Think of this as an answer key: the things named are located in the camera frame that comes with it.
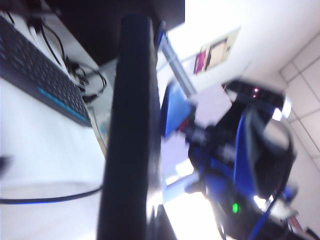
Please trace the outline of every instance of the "blue device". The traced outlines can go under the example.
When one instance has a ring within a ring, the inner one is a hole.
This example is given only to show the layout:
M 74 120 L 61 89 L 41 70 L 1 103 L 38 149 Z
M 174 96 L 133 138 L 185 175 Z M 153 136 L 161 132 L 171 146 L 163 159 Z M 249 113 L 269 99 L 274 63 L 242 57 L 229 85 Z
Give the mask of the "blue device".
M 199 181 L 186 192 L 202 192 L 211 202 L 221 236 L 234 239 L 268 239 L 264 225 L 273 204 L 285 192 L 295 159 L 290 132 L 279 123 L 288 138 L 284 148 L 264 134 L 284 96 L 242 79 L 233 80 L 227 90 L 237 93 L 229 111 L 215 126 L 195 122 L 195 110 L 177 82 L 166 89 L 161 107 L 162 135 L 178 131 L 189 143 L 189 159 Z M 226 155 L 228 149 L 233 154 Z M 266 212 L 257 211 L 254 196 L 269 199 Z

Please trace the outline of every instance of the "cable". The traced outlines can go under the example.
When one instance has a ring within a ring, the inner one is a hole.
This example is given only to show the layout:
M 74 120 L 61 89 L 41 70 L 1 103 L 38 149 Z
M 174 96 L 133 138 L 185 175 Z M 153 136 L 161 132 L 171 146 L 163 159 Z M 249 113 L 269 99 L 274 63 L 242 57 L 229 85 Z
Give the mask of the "cable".
M 60 37 L 56 34 L 55 31 L 53 31 L 53 29 L 51 27 L 46 25 L 44 22 L 42 22 L 42 26 L 44 26 L 49 32 L 51 32 L 55 36 L 57 41 L 59 42 L 59 45 L 60 45 L 60 48 L 61 48 L 61 56 L 62 56 L 63 61 L 65 61 L 66 60 L 65 49 L 64 49 L 64 46 L 62 44 L 62 41 L 61 41 Z
M 41 30 L 42 37 L 43 37 L 43 39 L 44 39 L 44 41 L 45 41 L 45 44 L 47 45 L 48 49 L 50 50 L 50 52 L 51 52 L 52 56 L 54 57 L 54 59 L 56 60 L 56 62 L 61 66 L 60 61 L 58 60 L 55 52 L 53 51 L 53 49 L 51 48 L 51 46 L 50 46 L 50 44 L 49 44 L 49 42 L 48 42 L 47 36 L 46 36 L 46 34 L 45 34 L 44 27 L 41 26 L 41 27 L 40 27 L 40 30 Z
M 8 17 L 9 17 L 9 19 L 10 19 L 11 23 L 14 25 L 14 24 L 15 24 L 15 20 L 12 18 L 12 16 L 11 16 L 10 12 L 5 11 L 5 13 L 8 15 Z
M 46 198 L 26 198 L 26 199 L 6 199 L 6 198 L 0 198 L 0 205 L 24 205 L 24 204 L 52 204 L 52 203 L 60 203 L 60 202 L 66 202 L 70 200 L 76 200 L 85 198 L 88 196 L 91 196 L 100 190 L 102 190 L 103 186 L 101 185 L 99 188 L 78 193 L 74 195 L 68 195 L 68 196 L 58 196 L 58 197 L 46 197 Z
M 57 33 L 52 28 L 50 28 L 48 25 L 46 25 L 44 22 L 42 22 L 40 30 L 41 30 L 43 39 L 45 41 L 45 44 L 47 45 L 47 47 L 49 48 L 49 50 L 50 50 L 51 54 L 53 55 L 54 59 L 56 60 L 56 62 L 60 66 L 61 66 L 61 63 L 59 62 L 57 56 L 55 55 L 53 49 L 50 46 L 50 43 L 49 43 L 49 41 L 47 39 L 47 36 L 46 36 L 46 33 L 44 31 L 44 27 L 48 31 L 50 31 L 55 36 L 55 38 L 57 39 L 57 41 L 58 41 L 58 43 L 60 45 L 60 48 L 61 48 L 61 57 L 62 57 L 63 63 L 66 66 L 66 68 L 67 68 L 69 73 L 72 73 L 75 77 L 77 76 L 79 79 L 82 79 L 82 81 L 83 81 L 83 78 L 86 76 L 86 72 L 83 70 L 82 67 L 85 67 L 85 68 L 91 70 L 93 73 L 95 73 L 95 74 L 100 76 L 101 81 L 102 81 L 102 88 L 95 94 L 82 96 L 82 99 L 84 100 L 85 103 L 91 103 L 92 101 L 94 101 L 96 98 L 98 98 L 103 93 L 103 91 L 107 87 L 107 80 L 105 79 L 105 77 L 99 71 L 95 70 L 93 67 L 91 67 L 91 66 L 89 66 L 89 65 L 87 65 L 87 64 L 85 64 L 83 62 L 70 60 L 65 54 L 64 46 L 62 44 L 62 41 L 61 41 L 60 37 L 57 35 Z M 82 70 L 83 75 L 80 75 L 79 73 L 76 73 L 77 69 Z

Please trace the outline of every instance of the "green led light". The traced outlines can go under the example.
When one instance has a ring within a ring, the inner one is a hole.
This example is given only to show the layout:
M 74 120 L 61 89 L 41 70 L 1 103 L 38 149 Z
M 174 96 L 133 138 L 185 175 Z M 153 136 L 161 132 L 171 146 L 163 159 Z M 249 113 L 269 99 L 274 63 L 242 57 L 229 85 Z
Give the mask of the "green led light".
M 234 214 L 237 214 L 238 212 L 240 212 L 240 205 L 238 203 L 233 203 L 232 204 L 232 212 Z

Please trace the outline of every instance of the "keyboard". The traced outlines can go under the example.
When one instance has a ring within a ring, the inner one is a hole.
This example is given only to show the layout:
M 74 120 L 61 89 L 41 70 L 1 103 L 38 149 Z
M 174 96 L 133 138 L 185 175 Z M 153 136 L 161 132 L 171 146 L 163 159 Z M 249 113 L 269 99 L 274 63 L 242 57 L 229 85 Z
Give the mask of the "keyboard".
M 75 122 L 91 127 L 78 87 L 3 17 L 0 17 L 0 77 Z

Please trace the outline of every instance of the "metal rod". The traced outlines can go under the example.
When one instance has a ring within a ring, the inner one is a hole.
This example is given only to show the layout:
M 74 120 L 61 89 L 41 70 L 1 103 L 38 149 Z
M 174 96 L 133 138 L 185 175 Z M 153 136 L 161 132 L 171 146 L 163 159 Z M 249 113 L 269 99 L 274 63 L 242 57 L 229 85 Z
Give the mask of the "metal rod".
M 173 47 L 171 46 L 169 39 L 164 34 L 161 39 L 162 52 L 170 64 L 170 67 L 179 82 L 184 94 L 186 97 L 190 97 L 191 95 L 196 93 L 196 89 L 194 88 L 193 84 L 191 83 L 184 67 L 182 66 L 181 62 L 178 59 L 177 54 L 175 53 Z

